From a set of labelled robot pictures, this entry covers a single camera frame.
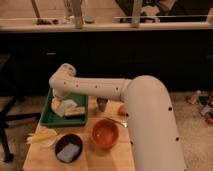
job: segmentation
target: floor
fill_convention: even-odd
[[[173,103],[175,117],[177,121],[183,152],[188,171],[212,171],[213,168],[213,125],[205,122],[199,114],[203,106],[199,104],[191,105],[185,98],[194,92],[171,92],[170,97]],[[5,104],[7,98],[0,99],[0,106]],[[22,104],[17,104],[12,113],[41,112],[44,106],[45,97],[26,97]],[[27,119],[23,121],[10,122],[7,129],[9,146],[15,158],[12,163],[2,161],[3,150],[0,147],[0,170],[21,171],[29,148],[26,145],[28,133],[34,132],[37,121]]]

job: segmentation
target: sponge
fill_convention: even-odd
[[[79,150],[79,146],[69,143],[57,154],[57,158],[63,162],[69,163],[79,153]]]

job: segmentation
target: yellow food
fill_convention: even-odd
[[[65,116],[76,116],[85,114],[85,107],[70,107],[65,109],[64,115]]]
[[[57,132],[55,132],[55,130],[47,129],[41,133],[32,134],[32,136],[27,138],[27,144],[37,143],[55,136],[57,136]]]
[[[61,102],[57,98],[54,97],[52,99],[52,103],[51,103],[52,110],[56,110],[60,104],[61,104]]]

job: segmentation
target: chair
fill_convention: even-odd
[[[0,55],[0,71],[8,62],[9,59],[10,55]],[[12,162],[13,154],[10,152],[5,132],[5,128],[9,127],[7,122],[31,117],[36,117],[38,119],[40,118],[40,113],[7,115],[16,101],[19,102],[24,101],[24,96],[21,94],[20,89],[18,89],[18,87],[14,83],[11,83],[7,79],[3,78],[3,76],[0,76],[0,83],[8,87],[11,90],[11,93],[13,94],[11,100],[3,107],[3,109],[0,112],[0,140],[5,153],[4,162]]]

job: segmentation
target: black cabinet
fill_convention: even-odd
[[[62,63],[80,77],[152,75],[169,90],[207,90],[212,37],[213,30],[0,34],[0,53],[12,55],[4,74],[26,95],[46,94]]]

